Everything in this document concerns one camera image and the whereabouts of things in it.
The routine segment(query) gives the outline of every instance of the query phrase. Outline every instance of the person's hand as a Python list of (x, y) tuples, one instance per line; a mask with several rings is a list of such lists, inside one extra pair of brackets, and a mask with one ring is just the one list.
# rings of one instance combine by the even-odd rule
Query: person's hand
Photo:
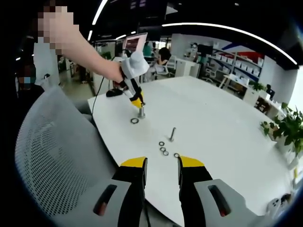
[(117, 83), (121, 83), (123, 81), (122, 71), (120, 69), (120, 63), (116, 61), (107, 61), (106, 69), (105, 69), (105, 77), (113, 80)]

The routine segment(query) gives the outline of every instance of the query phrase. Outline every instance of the computer monitor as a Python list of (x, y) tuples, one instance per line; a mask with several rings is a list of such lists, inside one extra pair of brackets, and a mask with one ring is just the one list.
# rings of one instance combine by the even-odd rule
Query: computer monitor
[(135, 51), (143, 51), (147, 33), (132, 35), (126, 38), (123, 49), (129, 50), (131, 53)]

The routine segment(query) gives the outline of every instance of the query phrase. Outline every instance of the floor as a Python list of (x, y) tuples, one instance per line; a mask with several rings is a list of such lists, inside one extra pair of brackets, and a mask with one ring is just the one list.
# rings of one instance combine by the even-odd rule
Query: floor
[(88, 84), (81, 84), (80, 77), (76, 74), (71, 81), (68, 80), (69, 70), (59, 74), (60, 87), (72, 101), (87, 100), (93, 97)]

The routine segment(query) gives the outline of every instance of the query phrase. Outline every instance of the white table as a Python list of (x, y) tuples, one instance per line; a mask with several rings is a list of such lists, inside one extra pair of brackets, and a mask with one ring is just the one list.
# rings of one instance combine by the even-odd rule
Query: white table
[[(273, 198), (289, 192), (289, 171), (275, 143), (262, 134), (260, 122), (269, 119), (260, 111), (193, 77), (144, 83), (142, 89), (146, 118), (138, 124), (130, 123), (138, 109), (124, 95), (99, 96), (94, 120), (118, 165), (148, 158), (145, 198), (166, 217), (184, 226), (175, 152), (202, 161), (213, 179), (238, 191), (258, 215)], [(169, 156), (162, 155), (159, 141)]]
[(193, 61), (177, 58), (175, 77), (192, 76), (197, 77), (200, 65)]
[(244, 84), (243, 81), (239, 77), (237, 77), (237, 76), (235, 76), (233, 74), (231, 74), (231, 75), (224, 75), (224, 79), (222, 80), (221, 84), (219, 85), (219, 88), (226, 89), (228, 87), (228, 85), (229, 85), (229, 83), (230, 83), (231, 80), (234, 81), (234, 82), (236, 82), (236, 83), (238, 83), (238, 84), (240, 84), (240, 85), (242, 85), (243, 87), (248, 88), (247, 84)]

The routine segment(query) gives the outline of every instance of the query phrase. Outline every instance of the gray mesh chair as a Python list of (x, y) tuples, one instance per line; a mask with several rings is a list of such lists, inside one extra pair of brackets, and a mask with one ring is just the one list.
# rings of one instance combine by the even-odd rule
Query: gray mesh chair
[(26, 115), (15, 163), (26, 190), (51, 219), (69, 213), (115, 172), (97, 129), (59, 87), (44, 92)]

